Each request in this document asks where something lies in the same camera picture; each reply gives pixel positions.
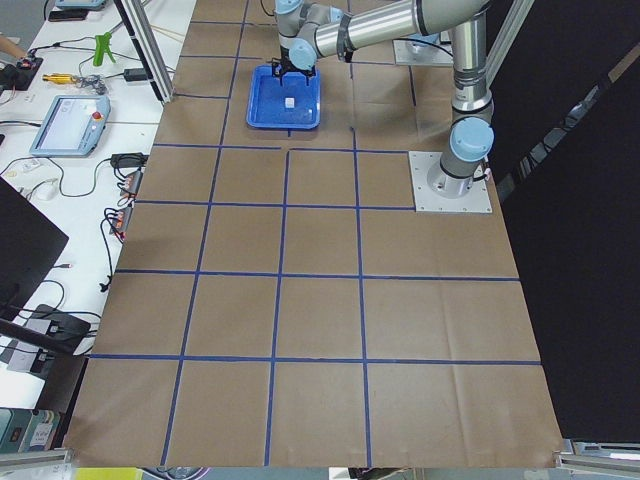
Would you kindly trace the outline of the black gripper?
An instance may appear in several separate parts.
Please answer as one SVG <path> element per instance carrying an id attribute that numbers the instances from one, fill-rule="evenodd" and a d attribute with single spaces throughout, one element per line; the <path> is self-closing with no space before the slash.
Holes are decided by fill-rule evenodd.
<path id="1" fill-rule="evenodd" d="M 289 58 L 289 50 L 283 46 L 280 47 L 280 56 L 271 59 L 271 76 L 278 79 L 283 79 L 289 73 L 300 73 L 307 79 L 316 76 L 316 67 L 312 66 L 310 69 L 300 69 L 296 67 L 292 60 Z"/>

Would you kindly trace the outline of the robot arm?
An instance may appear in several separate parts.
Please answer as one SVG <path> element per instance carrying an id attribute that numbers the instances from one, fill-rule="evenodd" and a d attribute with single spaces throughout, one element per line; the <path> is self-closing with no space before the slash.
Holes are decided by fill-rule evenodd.
<path id="1" fill-rule="evenodd" d="M 348 63 L 354 52 L 384 41 L 426 46 L 446 32 L 451 44 L 454 92 L 448 145 L 428 172 L 436 194 L 461 198 L 479 181 L 476 170 L 494 143 L 494 110 L 486 75 L 486 1 L 394 1 L 352 14 L 314 1 L 278 1 L 276 20 L 280 55 L 271 73 L 291 72 L 311 78 L 321 58 Z"/>

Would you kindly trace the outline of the person hand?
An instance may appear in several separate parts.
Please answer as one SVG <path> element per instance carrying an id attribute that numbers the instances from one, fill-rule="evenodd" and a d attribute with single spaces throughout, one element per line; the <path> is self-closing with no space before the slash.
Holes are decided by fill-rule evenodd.
<path id="1" fill-rule="evenodd" d="M 15 59 L 27 56 L 27 53 L 17 43 L 4 35 L 0 35 L 0 52 Z"/>

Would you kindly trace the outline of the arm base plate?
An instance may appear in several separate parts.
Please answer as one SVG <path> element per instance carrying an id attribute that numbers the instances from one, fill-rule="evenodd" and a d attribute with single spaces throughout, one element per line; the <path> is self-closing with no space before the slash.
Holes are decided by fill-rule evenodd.
<path id="1" fill-rule="evenodd" d="M 441 152 L 409 151 L 408 160 L 417 213 L 491 214 L 487 178 L 482 165 L 466 179 L 447 175 L 440 165 Z"/>
<path id="2" fill-rule="evenodd" d="M 409 66 L 452 67 L 449 45 L 429 45 L 414 41 L 393 41 L 395 63 Z"/>

